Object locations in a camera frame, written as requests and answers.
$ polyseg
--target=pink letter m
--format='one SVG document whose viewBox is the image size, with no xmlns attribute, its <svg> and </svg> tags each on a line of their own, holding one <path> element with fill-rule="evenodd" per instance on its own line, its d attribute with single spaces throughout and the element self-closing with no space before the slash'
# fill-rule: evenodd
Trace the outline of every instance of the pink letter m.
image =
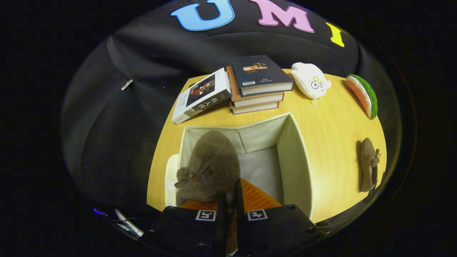
<svg viewBox="0 0 457 257">
<path fill-rule="evenodd" d="M 307 13 L 301 9 L 293 6 L 289 6 L 287 10 L 281 9 L 269 0 L 249 0 L 257 3 L 259 6 L 262 18 L 259 23 L 262 25 L 276 26 L 279 22 L 273 19 L 273 14 L 285 25 L 290 26 L 292 19 L 295 18 L 294 28 L 303 30 L 306 32 L 314 32 L 311 25 L 309 24 Z"/>
</svg>

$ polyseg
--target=yellow letter i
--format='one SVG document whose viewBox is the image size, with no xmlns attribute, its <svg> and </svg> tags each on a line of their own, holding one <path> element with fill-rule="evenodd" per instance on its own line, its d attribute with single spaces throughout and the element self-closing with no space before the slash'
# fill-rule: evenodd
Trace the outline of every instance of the yellow letter i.
<svg viewBox="0 0 457 257">
<path fill-rule="evenodd" d="M 337 27 L 333 26 L 332 24 L 330 24 L 328 22 L 326 22 L 326 24 L 332 30 L 332 37 L 330 38 L 330 40 L 333 43 L 335 43 L 341 47 L 344 47 L 343 40 L 341 39 L 341 30 L 339 30 Z"/>
</svg>

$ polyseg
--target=barcode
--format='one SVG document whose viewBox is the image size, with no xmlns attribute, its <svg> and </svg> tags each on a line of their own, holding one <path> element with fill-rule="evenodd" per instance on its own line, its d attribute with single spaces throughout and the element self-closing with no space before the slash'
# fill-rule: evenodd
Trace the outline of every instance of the barcode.
<svg viewBox="0 0 457 257">
<path fill-rule="evenodd" d="M 243 86 L 255 84 L 255 81 L 243 82 Z"/>
</svg>

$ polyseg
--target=letter u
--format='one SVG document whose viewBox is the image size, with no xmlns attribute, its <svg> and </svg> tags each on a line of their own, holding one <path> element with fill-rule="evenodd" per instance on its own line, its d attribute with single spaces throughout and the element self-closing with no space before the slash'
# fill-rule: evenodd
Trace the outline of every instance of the letter u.
<svg viewBox="0 0 457 257">
<path fill-rule="evenodd" d="M 197 12 L 200 4 L 186 5 L 171 13 L 176 16 L 181 26 L 186 30 L 208 30 L 223 26 L 233 20 L 235 13 L 229 3 L 230 0 L 208 0 L 207 3 L 213 3 L 219 11 L 219 17 L 212 20 L 202 20 Z"/>
</svg>

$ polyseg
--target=wooden table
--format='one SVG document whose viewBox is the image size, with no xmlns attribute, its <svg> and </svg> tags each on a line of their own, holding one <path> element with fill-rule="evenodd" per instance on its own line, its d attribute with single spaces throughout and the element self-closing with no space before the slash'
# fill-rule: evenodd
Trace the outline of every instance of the wooden table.
<svg viewBox="0 0 457 257">
<path fill-rule="evenodd" d="M 191 78 L 192 83 L 205 76 Z M 165 168 L 168 159 L 179 153 L 185 126 L 240 127 L 285 112 L 297 120 L 309 157 L 312 183 L 311 221 L 316 223 L 335 216 L 364 199 L 368 193 L 359 192 L 360 143 L 369 137 L 380 149 L 378 185 L 386 169 L 386 142 L 383 129 L 376 117 L 370 120 L 356 96 L 345 85 L 345 79 L 325 74 L 332 87 L 316 105 L 294 85 L 286 92 L 278 109 L 233 115 L 228 102 L 216 105 L 181 123 L 171 122 L 173 105 L 162 129 L 149 174 L 147 203 L 163 210 L 165 206 Z"/>
</svg>

